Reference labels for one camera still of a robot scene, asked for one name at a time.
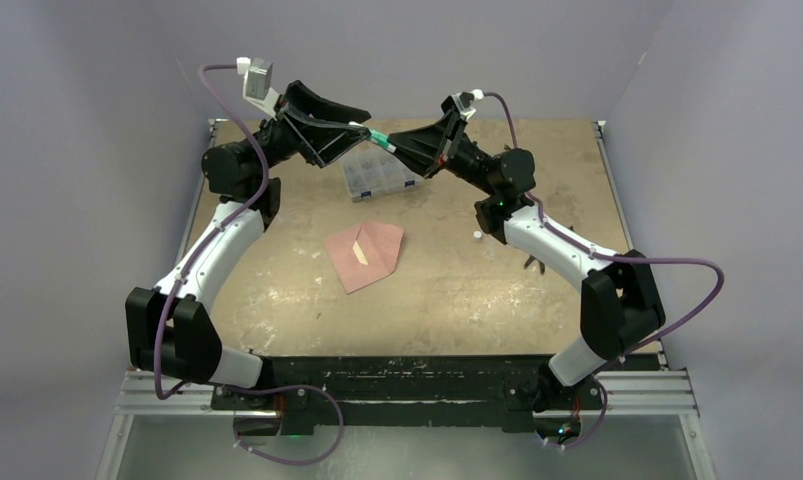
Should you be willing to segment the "green white glue stick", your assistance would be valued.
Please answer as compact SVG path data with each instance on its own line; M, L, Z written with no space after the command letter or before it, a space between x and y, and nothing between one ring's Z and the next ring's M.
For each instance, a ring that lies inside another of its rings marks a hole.
M396 146L389 141L389 138L386 134L354 121L349 122L349 125L352 127L365 128L366 130L368 130L369 137L367 138L367 141L369 143L383 149L384 151L390 154L394 154L396 152Z

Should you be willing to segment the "pink envelope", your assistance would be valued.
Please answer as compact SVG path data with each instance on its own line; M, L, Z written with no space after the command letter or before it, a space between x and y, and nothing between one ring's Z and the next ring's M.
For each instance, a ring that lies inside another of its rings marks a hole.
M397 266L404 230L367 220L324 239L324 247L346 294L392 274Z

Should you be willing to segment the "lined paper letter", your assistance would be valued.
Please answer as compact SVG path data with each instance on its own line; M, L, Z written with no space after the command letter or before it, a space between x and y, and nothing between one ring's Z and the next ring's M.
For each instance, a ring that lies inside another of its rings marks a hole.
M355 258L357 259L357 261L361 265L365 265L365 266L369 265L369 261L368 261L366 255L365 255L364 251L362 250L362 247L361 247L361 245L360 245L360 243L358 241L354 241L353 242L353 244L352 244L352 252L353 252Z

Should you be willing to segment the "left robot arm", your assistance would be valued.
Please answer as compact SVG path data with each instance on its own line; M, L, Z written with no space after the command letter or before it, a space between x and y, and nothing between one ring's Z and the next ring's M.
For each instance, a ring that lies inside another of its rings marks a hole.
M152 288L133 289L125 302L131 363L153 373L161 400L194 383L234 387L252 409L272 402L275 382L262 373L262 359L224 346L209 311L277 214L281 182L271 168L295 154L324 168L372 137L368 111L323 98L300 81L279 93L245 77L242 98L268 118L244 141L205 153L203 172L222 203L171 273ZM177 387L165 388L166 377Z

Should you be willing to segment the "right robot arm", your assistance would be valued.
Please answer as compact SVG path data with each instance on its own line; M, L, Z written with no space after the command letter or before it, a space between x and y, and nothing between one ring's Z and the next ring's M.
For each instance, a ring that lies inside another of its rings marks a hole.
M514 247L569 282L580 295L579 334L543 367L541 399L561 407L578 384L664 325L666 316L650 266L639 252L603 248L543 213L530 196L535 160L522 148L490 155L465 132L457 113L414 130L392 133L393 155L423 178L442 171L485 193L475 203L480 230Z

